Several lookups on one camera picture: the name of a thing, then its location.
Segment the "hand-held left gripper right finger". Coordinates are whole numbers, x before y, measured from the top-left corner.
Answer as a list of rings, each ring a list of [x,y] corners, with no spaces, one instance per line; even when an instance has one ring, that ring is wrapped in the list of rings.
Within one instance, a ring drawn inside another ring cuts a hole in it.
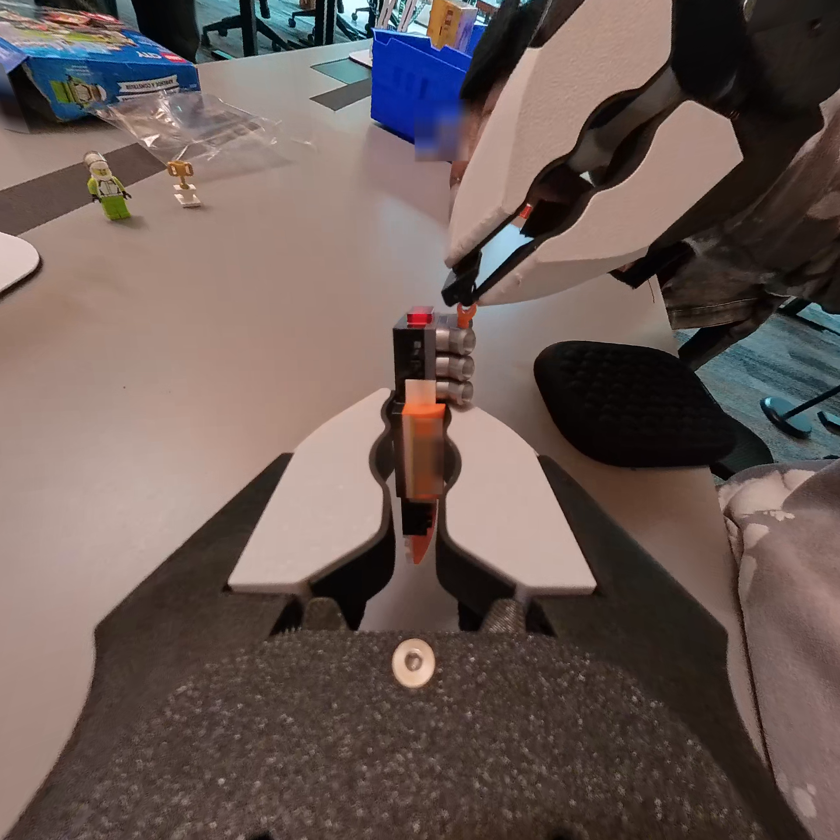
[[[437,578],[471,612],[591,595],[595,577],[533,448],[477,406],[446,429],[453,473],[437,518]]]

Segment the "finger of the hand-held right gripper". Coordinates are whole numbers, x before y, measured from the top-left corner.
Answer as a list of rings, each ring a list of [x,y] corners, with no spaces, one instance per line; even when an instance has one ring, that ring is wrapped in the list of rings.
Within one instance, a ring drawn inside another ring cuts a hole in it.
[[[463,175],[463,304],[536,300],[644,256],[742,161],[729,118],[697,102],[668,108],[643,126],[629,162],[607,184],[583,180],[568,209],[549,213],[546,230],[532,192],[573,153],[578,131],[527,107],[497,102],[476,136]],[[531,241],[477,283],[482,249],[531,205],[523,234]]]
[[[531,206],[488,279],[652,279],[684,246],[656,240],[686,211],[686,103],[671,43],[525,49],[466,142],[449,279],[479,279],[486,248]]]

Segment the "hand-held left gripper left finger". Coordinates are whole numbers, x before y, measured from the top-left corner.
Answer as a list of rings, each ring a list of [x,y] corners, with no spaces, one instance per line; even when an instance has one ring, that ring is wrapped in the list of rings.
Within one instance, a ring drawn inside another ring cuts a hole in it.
[[[295,449],[233,572],[236,593],[363,606],[392,578],[391,499],[375,455],[391,391],[375,391]]]

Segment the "orange white lego car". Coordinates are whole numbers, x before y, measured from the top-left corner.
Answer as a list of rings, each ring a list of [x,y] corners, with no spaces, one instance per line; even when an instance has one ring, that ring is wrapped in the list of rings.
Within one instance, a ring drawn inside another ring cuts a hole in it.
[[[449,406],[471,404],[476,335],[455,312],[410,309],[392,330],[395,389],[386,408],[395,457],[406,557],[428,552],[445,491],[445,420]]]

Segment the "white book stand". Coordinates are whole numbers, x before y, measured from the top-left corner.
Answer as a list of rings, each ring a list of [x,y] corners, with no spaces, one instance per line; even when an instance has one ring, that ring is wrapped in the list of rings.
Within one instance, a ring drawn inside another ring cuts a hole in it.
[[[1,299],[25,284],[42,267],[37,248],[27,240],[1,233]]]

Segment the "person's right forearm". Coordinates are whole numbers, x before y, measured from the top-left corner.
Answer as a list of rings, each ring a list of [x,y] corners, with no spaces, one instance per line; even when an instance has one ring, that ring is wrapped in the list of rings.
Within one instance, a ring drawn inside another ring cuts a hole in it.
[[[758,328],[803,298],[839,313],[839,113],[747,210],[687,240],[662,289],[672,329]]]

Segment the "blue storage bin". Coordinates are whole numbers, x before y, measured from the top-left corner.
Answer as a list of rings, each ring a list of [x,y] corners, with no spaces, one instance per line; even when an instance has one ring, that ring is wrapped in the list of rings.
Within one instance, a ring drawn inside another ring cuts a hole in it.
[[[476,46],[479,25],[465,50],[438,49],[425,35],[376,29],[372,42],[371,120],[413,143],[417,120],[431,119],[455,102]]]

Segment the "yellow small box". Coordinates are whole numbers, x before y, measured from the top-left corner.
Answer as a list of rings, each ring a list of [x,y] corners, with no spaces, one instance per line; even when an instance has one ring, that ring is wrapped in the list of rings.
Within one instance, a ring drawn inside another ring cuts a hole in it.
[[[477,15],[477,7],[468,2],[433,1],[427,25],[432,47],[449,47],[465,53]]]

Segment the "black textured pad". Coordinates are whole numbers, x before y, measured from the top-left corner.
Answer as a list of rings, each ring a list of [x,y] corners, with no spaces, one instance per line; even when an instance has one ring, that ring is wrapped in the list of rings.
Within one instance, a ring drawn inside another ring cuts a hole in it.
[[[555,343],[535,359],[533,376],[560,434],[608,466],[711,466],[737,443],[734,422],[701,379],[662,350]]]

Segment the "black office chair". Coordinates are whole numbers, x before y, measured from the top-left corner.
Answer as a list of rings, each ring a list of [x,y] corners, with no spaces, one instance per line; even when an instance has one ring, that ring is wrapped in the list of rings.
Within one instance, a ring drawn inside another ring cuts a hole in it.
[[[308,46],[313,33],[314,16],[299,17],[296,27],[288,26],[288,18],[293,12],[300,10],[299,2],[269,1],[269,16],[262,17],[259,4],[255,2],[255,19],[275,31],[279,37],[292,43]],[[239,14],[238,1],[196,1],[196,20],[199,30],[217,21]],[[234,58],[244,56],[240,29],[233,28],[226,34],[211,33],[207,42],[202,42],[196,52],[196,62],[212,59],[212,52],[216,49]]]

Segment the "clear plastic bag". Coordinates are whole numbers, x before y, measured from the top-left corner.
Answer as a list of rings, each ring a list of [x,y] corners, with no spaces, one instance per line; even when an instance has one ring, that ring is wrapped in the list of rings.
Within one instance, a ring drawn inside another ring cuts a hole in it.
[[[278,122],[202,91],[143,94],[92,113],[157,161],[188,162],[214,180],[273,170],[295,158],[294,144]]]

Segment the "small gold trophy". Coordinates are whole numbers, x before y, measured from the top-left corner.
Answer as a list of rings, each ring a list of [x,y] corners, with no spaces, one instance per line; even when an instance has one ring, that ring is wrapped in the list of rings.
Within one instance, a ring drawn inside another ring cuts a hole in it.
[[[185,209],[202,207],[203,203],[196,193],[192,183],[194,176],[193,164],[189,161],[173,160],[166,163],[166,170],[175,179],[173,191],[176,201]]]

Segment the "green minifigure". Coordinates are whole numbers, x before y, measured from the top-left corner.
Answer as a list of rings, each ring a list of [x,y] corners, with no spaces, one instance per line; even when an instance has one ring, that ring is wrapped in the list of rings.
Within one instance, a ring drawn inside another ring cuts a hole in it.
[[[87,189],[91,200],[100,204],[105,217],[110,221],[131,218],[128,207],[131,195],[114,175],[104,156],[99,152],[90,151],[84,155],[83,163],[89,172]]]

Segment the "blue cardboard box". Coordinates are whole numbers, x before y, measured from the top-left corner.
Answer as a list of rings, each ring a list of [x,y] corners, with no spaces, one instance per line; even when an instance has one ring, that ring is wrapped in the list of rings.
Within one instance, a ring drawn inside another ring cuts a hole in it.
[[[196,66],[108,14],[2,2],[2,127],[70,123],[159,93],[200,91]]]

